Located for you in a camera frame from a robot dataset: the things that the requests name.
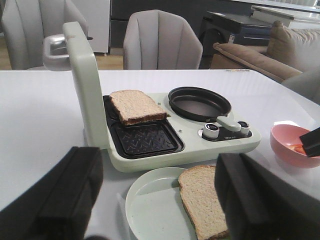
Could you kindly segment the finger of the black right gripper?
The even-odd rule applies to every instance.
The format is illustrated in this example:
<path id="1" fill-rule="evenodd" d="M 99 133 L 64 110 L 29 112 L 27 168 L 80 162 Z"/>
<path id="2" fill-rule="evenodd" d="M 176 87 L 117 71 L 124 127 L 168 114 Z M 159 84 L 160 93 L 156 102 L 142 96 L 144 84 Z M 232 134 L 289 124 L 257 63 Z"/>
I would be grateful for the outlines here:
<path id="1" fill-rule="evenodd" d="M 314 129 L 299 137 L 307 157 L 320 155 L 320 128 Z"/>

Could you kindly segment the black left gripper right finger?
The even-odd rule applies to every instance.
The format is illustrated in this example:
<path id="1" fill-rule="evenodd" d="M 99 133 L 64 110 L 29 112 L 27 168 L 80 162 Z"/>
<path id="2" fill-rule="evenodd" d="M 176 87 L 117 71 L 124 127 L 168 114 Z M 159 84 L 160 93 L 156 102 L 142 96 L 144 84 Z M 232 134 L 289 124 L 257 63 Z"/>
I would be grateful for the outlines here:
<path id="1" fill-rule="evenodd" d="M 318 240 L 320 202 L 244 153 L 221 153 L 214 186 L 232 240 Z"/>

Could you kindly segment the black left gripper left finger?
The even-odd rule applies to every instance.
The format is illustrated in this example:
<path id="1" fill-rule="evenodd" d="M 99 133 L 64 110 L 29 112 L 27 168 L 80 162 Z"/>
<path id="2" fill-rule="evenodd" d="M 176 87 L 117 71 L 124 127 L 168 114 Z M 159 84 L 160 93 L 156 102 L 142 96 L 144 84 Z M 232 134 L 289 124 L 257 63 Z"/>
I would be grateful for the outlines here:
<path id="1" fill-rule="evenodd" d="M 72 147 L 0 212 L 2 240 L 82 240 L 103 182 L 98 147 Z"/>

